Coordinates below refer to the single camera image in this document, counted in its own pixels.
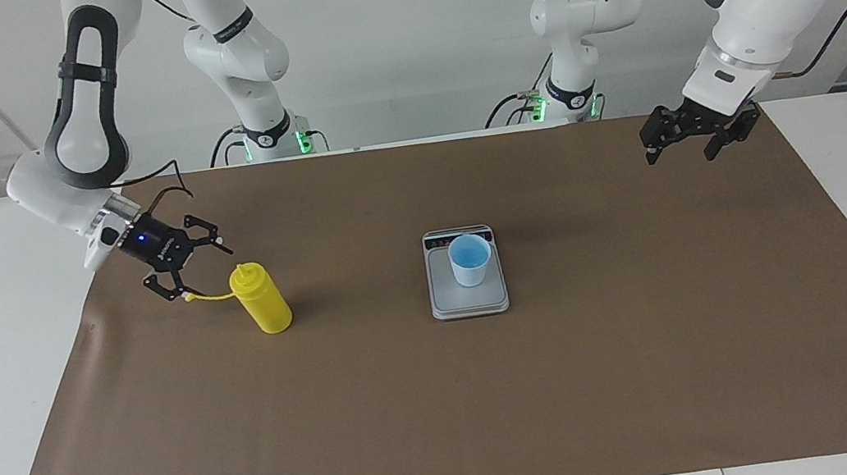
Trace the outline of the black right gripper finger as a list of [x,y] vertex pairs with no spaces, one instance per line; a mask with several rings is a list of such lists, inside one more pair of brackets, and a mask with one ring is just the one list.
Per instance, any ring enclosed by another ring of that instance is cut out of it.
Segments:
[[191,250],[195,250],[204,246],[213,246],[217,250],[221,250],[224,253],[233,254],[233,249],[229,249],[227,244],[224,243],[223,237],[221,236],[221,231],[215,226],[212,222],[207,222],[205,219],[198,218],[193,214],[186,214],[185,218],[183,218],[183,228],[185,230],[192,229],[193,227],[203,228],[206,232],[204,237],[189,239],[189,246]]
[[[172,287],[163,285],[161,282],[162,277],[171,278]],[[186,283],[182,280],[179,270],[149,272],[149,274],[147,274],[147,276],[145,276],[142,280],[142,284],[146,289],[149,289],[152,293],[163,297],[163,299],[168,302],[174,302],[175,299],[185,298],[185,295],[203,295],[203,292],[196,290],[193,287],[190,288],[186,285]]]

